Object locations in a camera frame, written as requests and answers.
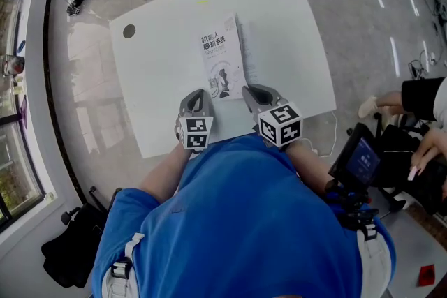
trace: table hole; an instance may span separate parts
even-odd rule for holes
[[[135,25],[129,24],[123,30],[123,36],[125,38],[131,38],[135,35]]]

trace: black shorts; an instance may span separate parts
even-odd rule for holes
[[[433,116],[434,99],[445,77],[402,83],[402,107],[417,119],[436,121]]]

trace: office chair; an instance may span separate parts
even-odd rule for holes
[[[70,212],[64,212],[61,220],[68,226],[67,229],[42,245],[41,250],[45,256],[43,268],[62,287],[85,286],[93,268],[108,212],[120,190],[118,188],[114,192],[109,208],[106,209],[94,195],[96,188],[92,186],[89,194],[97,207],[86,203]]]

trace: wall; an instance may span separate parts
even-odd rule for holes
[[[44,201],[0,234],[0,297],[86,298],[85,288],[65,289],[43,268],[41,246],[59,236],[65,226],[64,211],[80,205],[57,146],[46,98],[43,75],[43,16],[46,0],[24,0],[18,31],[26,39],[24,87],[28,97],[28,128],[25,136],[31,158],[45,191],[56,198]]]

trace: black and white marker cube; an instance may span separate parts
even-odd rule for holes
[[[302,135],[302,117],[289,102],[258,115],[259,133],[277,147],[297,140]]]
[[[208,147],[212,117],[180,117],[180,142],[185,149]]]

